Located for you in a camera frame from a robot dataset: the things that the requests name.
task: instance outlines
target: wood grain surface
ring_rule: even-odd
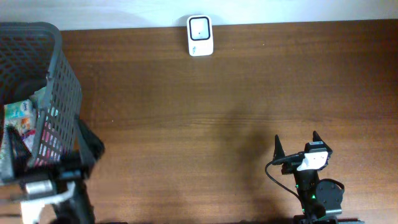
[[[62,32],[81,118],[106,153],[88,181],[99,222],[227,223],[301,214],[269,180],[312,131],[346,186],[341,218],[398,222],[398,21],[216,26],[191,57],[185,28]],[[271,174],[294,188],[292,175]],[[5,210],[17,209],[17,205]],[[50,208],[44,220],[52,218]]]

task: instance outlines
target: white backdrop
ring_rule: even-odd
[[[0,22],[45,21],[61,30],[397,19],[398,0],[0,0]]]

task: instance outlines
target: brown tabletop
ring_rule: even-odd
[[[317,130],[334,150],[320,178],[346,187],[340,217],[397,223],[398,21],[213,33],[214,54],[191,57],[183,27],[62,32],[83,91],[81,118],[106,146],[87,182],[97,220],[299,215],[299,201],[264,166],[275,134],[293,154]],[[292,175],[270,170],[294,189]]]

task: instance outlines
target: gray plastic basket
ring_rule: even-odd
[[[57,162],[73,150],[81,88],[55,26],[0,23],[0,105],[25,100],[43,86],[30,167]]]

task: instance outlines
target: white electronic device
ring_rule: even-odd
[[[188,49],[191,56],[213,53],[213,28],[208,16],[191,16],[187,19]]]

